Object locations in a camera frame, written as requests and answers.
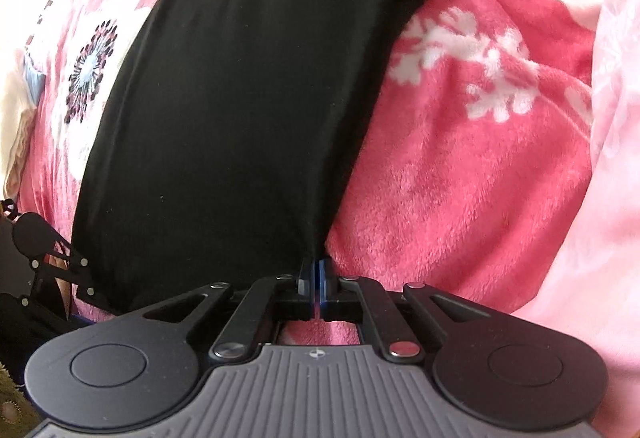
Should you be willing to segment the black smile t-shirt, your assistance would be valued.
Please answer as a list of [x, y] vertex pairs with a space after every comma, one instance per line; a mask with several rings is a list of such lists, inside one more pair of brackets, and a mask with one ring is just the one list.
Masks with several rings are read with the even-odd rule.
[[72, 242], [121, 315], [324, 251], [425, 0], [157, 0], [105, 104]]

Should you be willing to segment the light pink floral duvet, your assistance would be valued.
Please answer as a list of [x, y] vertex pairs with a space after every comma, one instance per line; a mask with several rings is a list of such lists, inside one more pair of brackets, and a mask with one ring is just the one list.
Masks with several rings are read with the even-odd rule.
[[574, 335], [608, 366], [594, 419], [639, 433], [639, 0], [604, 0], [594, 43], [592, 176], [537, 295], [518, 317]]

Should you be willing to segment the pink floral bed blanket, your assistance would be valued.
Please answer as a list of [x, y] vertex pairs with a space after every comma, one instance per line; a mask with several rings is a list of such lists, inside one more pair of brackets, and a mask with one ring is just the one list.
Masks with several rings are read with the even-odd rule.
[[[72, 232], [110, 90], [66, 107], [81, 47], [122, 32], [111, 81], [156, 0], [63, 0], [35, 45], [48, 73], [17, 202]], [[603, 0], [426, 0], [395, 44], [328, 247], [391, 290], [423, 281], [503, 311], [536, 294], [590, 180], [591, 69]]]

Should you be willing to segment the green fuzzy jacket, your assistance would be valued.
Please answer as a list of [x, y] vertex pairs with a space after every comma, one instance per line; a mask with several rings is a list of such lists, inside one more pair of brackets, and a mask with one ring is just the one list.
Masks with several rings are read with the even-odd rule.
[[4, 366], [0, 366], [0, 411], [1, 438], [24, 438], [40, 423], [39, 414]]

